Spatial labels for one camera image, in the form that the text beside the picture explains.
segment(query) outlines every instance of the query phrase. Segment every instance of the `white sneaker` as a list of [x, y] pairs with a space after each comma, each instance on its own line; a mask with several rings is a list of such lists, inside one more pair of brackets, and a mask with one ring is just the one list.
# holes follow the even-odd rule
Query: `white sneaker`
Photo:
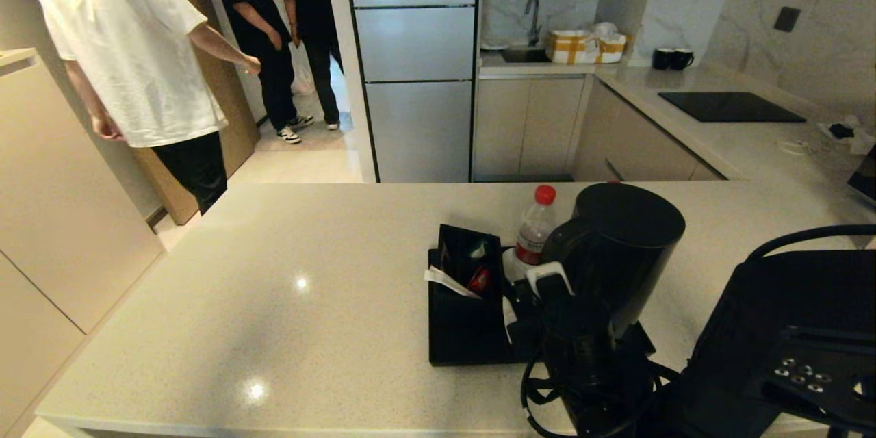
[[291, 125], [282, 127], [276, 131], [276, 136], [283, 139], [287, 144], [301, 144], [301, 138], [294, 132]]
[[303, 127], [307, 127], [313, 124], [312, 116], [297, 116], [294, 120], [288, 120], [287, 126], [291, 127], [293, 130], [303, 129]]

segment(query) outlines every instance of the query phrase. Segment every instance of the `red bottle cap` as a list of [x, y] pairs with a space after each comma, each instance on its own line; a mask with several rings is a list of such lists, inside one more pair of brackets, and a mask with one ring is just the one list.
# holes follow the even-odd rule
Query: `red bottle cap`
[[535, 188], [535, 201], [542, 206], [550, 206], [556, 198], [556, 190], [551, 185], [538, 185]]

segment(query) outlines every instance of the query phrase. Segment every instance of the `plastic bottle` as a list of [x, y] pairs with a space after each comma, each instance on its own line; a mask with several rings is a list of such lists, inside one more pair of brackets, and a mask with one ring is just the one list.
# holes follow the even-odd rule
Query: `plastic bottle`
[[514, 253], [517, 260], [525, 264], [525, 269], [539, 264], [545, 242], [556, 228], [554, 208], [551, 207], [555, 198], [556, 190], [553, 186], [539, 185], [535, 188], [535, 204], [523, 213]]

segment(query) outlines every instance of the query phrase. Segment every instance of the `stainless steel refrigerator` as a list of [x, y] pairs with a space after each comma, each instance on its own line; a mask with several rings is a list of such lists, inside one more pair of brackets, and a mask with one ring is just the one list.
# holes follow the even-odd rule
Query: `stainless steel refrigerator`
[[352, 0], [382, 183], [468, 182], [478, 0]]

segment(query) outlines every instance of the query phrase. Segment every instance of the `black cooktop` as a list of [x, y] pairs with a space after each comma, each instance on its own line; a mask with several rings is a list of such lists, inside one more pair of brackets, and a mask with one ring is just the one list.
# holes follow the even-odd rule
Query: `black cooktop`
[[660, 97], [699, 122], [806, 122], [750, 92], [660, 92]]

